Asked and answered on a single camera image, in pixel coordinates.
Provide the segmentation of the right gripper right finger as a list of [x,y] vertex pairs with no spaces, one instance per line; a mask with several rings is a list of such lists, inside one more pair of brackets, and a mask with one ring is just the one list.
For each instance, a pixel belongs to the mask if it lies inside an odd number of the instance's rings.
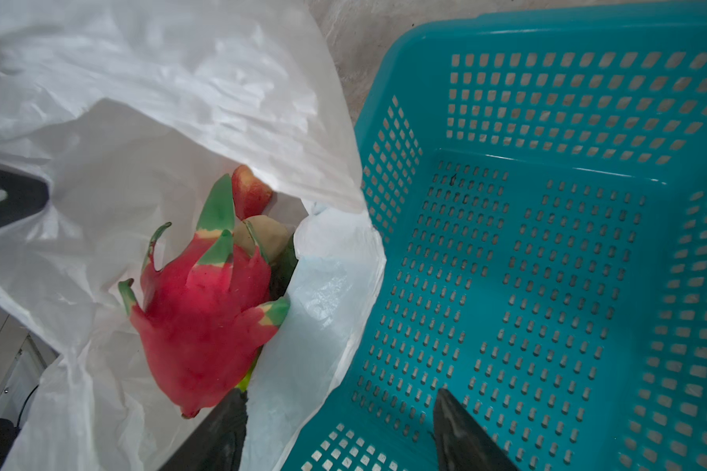
[[437,393],[433,426],[432,437],[440,471],[518,470],[508,455],[446,388]]

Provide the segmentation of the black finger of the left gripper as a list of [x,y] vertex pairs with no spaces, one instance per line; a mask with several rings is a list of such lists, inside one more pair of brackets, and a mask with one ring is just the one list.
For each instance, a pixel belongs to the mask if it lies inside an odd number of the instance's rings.
[[38,178],[0,169],[0,228],[29,218],[43,210],[49,202],[48,184]]

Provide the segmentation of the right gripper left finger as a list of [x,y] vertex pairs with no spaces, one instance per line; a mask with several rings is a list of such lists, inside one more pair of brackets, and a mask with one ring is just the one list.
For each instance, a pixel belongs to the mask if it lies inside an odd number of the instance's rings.
[[248,419],[247,393],[231,390],[160,470],[239,470]]

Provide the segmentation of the white plastic bag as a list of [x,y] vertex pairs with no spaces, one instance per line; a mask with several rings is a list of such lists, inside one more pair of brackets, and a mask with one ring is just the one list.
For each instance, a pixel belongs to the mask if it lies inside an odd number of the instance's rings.
[[385,255],[339,77],[300,1],[0,1],[0,167],[45,181],[0,229],[0,307],[59,357],[9,470],[156,470],[198,427],[156,386],[117,284],[180,252],[245,164],[304,202],[291,311],[249,383],[241,467],[278,470],[344,379]]

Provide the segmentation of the red dragon fruit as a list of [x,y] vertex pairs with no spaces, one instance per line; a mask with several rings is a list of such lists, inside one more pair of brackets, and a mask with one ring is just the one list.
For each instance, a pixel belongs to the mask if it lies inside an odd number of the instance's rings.
[[241,221],[233,182],[230,174],[216,181],[190,243],[162,268],[155,266],[155,247],[171,225],[154,232],[141,268],[143,303],[133,280],[118,285],[157,386],[186,419],[247,389],[263,345],[291,307],[285,296],[271,296],[270,258],[255,230],[251,251],[235,241]]

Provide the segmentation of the green spotted fruit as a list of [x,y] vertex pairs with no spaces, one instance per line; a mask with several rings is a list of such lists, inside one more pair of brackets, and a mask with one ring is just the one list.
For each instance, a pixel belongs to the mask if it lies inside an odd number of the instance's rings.
[[[270,265],[271,278],[269,284],[269,299],[271,301],[282,298],[282,296],[286,294],[297,264],[298,258],[296,257],[294,237],[290,237],[283,251]],[[251,367],[249,367],[247,375],[245,375],[243,380],[241,380],[241,383],[237,386],[237,388],[242,392],[246,392],[249,387],[249,382],[251,382],[251,374],[253,374],[253,370],[255,370],[255,366],[261,353],[262,347],[257,350],[255,359],[253,359],[253,363],[251,363]]]

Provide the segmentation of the beige potato-like fruit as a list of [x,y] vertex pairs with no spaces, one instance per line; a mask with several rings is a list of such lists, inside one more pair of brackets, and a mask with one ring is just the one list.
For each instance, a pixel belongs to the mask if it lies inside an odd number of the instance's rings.
[[292,237],[292,233],[282,223],[266,216],[253,216],[241,221],[234,232],[234,243],[247,255],[259,249],[268,264],[281,255]]

